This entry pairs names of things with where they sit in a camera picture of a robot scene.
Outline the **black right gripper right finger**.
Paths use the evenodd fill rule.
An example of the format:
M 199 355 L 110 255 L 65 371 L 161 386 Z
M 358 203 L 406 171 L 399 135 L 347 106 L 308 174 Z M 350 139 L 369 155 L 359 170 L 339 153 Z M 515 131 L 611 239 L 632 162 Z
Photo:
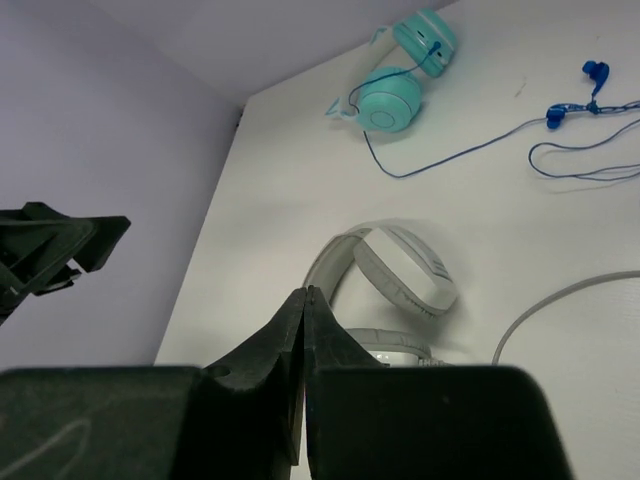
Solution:
M 324 294 L 305 289 L 307 458 L 314 479 L 388 479 L 390 370 L 337 322 Z

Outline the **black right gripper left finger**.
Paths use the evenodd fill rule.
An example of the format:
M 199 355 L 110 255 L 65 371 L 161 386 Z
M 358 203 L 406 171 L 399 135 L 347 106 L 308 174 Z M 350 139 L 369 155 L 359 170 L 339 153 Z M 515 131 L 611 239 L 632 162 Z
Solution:
M 288 479 L 299 464 L 305 303 L 306 290 L 294 290 L 261 329 L 206 368 L 212 459 L 230 479 Z

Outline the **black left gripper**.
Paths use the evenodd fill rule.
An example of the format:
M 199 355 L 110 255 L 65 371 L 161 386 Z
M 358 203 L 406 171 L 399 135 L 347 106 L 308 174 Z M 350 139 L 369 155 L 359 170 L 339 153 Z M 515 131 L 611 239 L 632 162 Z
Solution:
M 70 217 L 42 202 L 1 212 L 1 319 L 30 295 L 74 285 L 103 268 L 131 222 L 125 216 Z

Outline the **white grey over-ear headphones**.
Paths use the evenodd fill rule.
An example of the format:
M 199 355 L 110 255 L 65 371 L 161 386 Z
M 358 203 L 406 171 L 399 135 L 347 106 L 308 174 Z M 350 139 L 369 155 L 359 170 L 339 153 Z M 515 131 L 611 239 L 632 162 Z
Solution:
M 441 258 L 414 231 L 397 223 L 364 223 L 334 236 L 315 258 L 303 285 L 320 289 L 330 301 L 352 265 L 389 303 L 424 319 L 446 313 L 458 298 Z M 446 364 L 425 341 L 406 332 L 353 328 L 347 333 L 386 367 Z

